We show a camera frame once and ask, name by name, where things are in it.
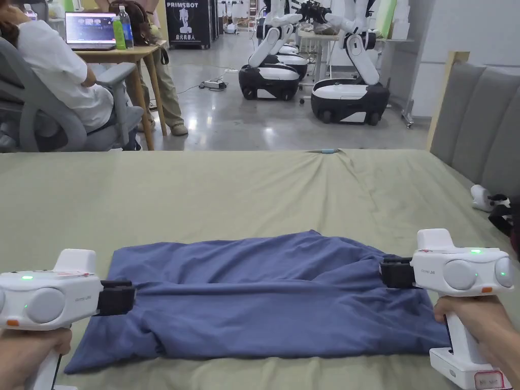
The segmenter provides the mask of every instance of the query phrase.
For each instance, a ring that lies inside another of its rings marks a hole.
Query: black poster
[[[166,2],[166,19],[170,43],[209,45],[210,19],[208,0],[188,3]]]

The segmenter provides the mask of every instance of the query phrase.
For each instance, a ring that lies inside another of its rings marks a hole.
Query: gray floor
[[[308,149],[423,149],[427,126],[406,129],[397,111],[386,110],[377,127],[329,124],[314,117],[310,101],[303,106],[299,95],[290,102],[248,101],[240,92],[238,75],[226,69],[240,69],[253,52],[248,32],[224,35],[211,49],[170,51],[170,71],[179,93],[189,135],[163,137],[157,119],[156,150],[308,150]],[[222,76],[229,83],[224,92],[197,86]],[[141,143],[145,145],[144,136]]]

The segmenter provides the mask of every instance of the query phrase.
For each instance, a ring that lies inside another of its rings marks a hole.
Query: pants
[[[179,97],[177,96],[175,85],[173,84],[172,77],[168,71],[168,66],[161,64],[161,52],[159,50],[153,52],[153,63],[155,64],[155,71],[157,73],[157,82],[159,85],[159,92],[161,93],[164,118],[166,124],[169,127],[183,125],[184,119],[182,119],[181,117]],[[148,87],[145,85],[145,82],[142,79],[141,61],[137,64],[137,69],[139,70],[139,76],[141,78],[141,87],[145,96],[146,111],[148,113],[148,118],[151,119],[152,116],[149,108],[150,91],[148,90]],[[139,103],[137,100],[136,86],[131,76],[126,79],[126,90],[128,92],[128,95],[130,96],[132,104],[138,106]]]
[[[113,126],[117,122],[118,121],[117,121],[117,117],[115,115],[115,106],[114,106],[112,108],[112,113],[110,114],[110,118],[108,118],[107,122],[95,131],[98,132],[107,127]],[[128,143],[126,145],[122,145],[122,149],[124,151],[137,150],[137,140],[135,139],[136,135],[137,135],[137,128],[134,128],[128,132]]]

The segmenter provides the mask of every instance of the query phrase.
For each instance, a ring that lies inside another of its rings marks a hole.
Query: bag
[[[511,246],[520,255],[520,198],[510,199],[509,206],[499,204],[491,211],[488,219],[498,230],[510,238]]]
[[[156,44],[157,38],[152,34],[148,15],[143,6],[133,0],[114,0],[110,3],[108,12],[119,15],[120,5],[125,7],[125,11],[130,17],[134,45],[150,46],[150,44]]]

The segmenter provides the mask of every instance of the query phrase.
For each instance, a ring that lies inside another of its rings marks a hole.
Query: bed
[[[434,132],[443,120],[435,118]],[[104,277],[123,246],[310,229],[409,256],[417,230],[443,227],[456,245],[513,254],[487,214],[472,209],[472,182],[426,150],[17,153],[0,155],[0,180],[0,271],[48,268],[63,248],[85,248],[97,252]],[[501,297],[516,325],[519,297]],[[87,323],[73,325],[73,349]],[[159,358],[61,373],[57,383],[81,390],[452,387],[427,356]]]

